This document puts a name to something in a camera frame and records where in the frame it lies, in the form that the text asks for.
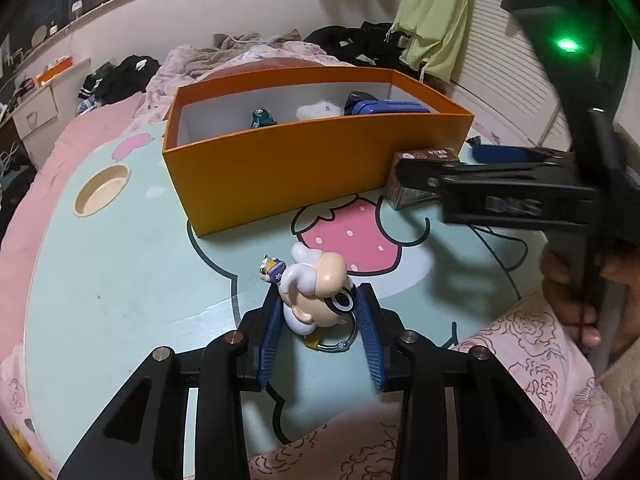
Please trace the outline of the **person right hand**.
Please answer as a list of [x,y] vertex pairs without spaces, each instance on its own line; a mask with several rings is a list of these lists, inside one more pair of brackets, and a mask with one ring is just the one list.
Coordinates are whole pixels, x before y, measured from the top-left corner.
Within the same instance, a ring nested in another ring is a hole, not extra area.
[[[582,348],[596,348],[602,340],[596,324],[598,314],[593,306],[583,307],[570,293],[570,272],[565,262],[548,247],[540,258],[542,293],[565,331]],[[601,275],[628,288],[620,325],[614,338],[613,352],[625,352],[639,338],[639,254],[609,255]]]

